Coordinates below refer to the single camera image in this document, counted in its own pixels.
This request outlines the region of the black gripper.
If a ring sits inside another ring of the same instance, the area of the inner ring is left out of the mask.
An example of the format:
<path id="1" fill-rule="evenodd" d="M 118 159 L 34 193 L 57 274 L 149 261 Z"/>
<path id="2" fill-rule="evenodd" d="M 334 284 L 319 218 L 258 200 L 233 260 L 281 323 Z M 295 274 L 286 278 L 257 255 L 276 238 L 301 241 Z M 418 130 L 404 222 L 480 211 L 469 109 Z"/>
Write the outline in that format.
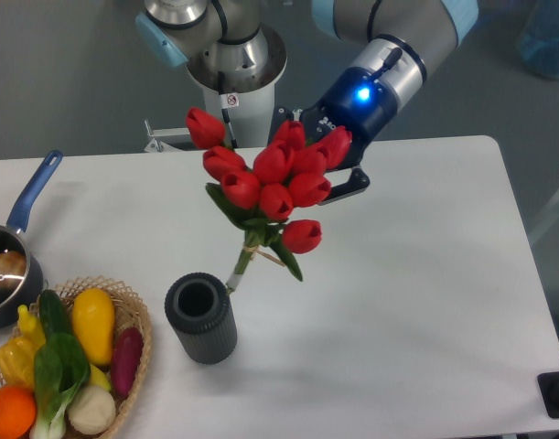
<path id="1" fill-rule="evenodd" d="M 299 116 L 306 133 L 315 142 L 325 139 L 330 130 L 340 126 L 352 134 L 349 151 L 336 166 L 337 169 L 351 168 L 349 178 L 332 187 L 328 196 L 319 202 L 320 206 L 358 195 L 369 187 L 369 176 L 357 165 L 369 143 L 398 112 L 396 94 L 381 82 L 381 78 L 397 64 L 402 54 L 400 48 L 391 49 L 374 72 L 358 66 L 347 68 L 314 106 L 303 111 L 281 105 L 274 108 L 271 139 L 301 139 Z"/>

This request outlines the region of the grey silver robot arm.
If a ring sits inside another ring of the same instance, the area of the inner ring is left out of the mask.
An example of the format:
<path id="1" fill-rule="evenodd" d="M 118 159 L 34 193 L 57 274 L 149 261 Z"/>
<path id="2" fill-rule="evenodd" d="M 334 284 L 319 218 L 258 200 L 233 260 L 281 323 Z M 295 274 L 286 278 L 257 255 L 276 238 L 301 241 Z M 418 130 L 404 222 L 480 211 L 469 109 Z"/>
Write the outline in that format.
<path id="1" fill-rule="evenodd" d="M 474 1 L 315 1 L 316 26 L 356 41 L 362 52 L 312 106 L 276 104 L 285 71 L 284 41 L 261 21 L 255 1 L 148 1 L 135 20 L 151 52 L 171 68 L 186 67 L 206 108 L 228 125 L 238 146 L 255 147 L 279 125 L 298 120 L 319 140 L 338 126 L 352 134 L 343 161 L 349 179 L 331 200 L 370 183 L 360 163 L 367 146 L 420 90 L 478 19 Z"/>

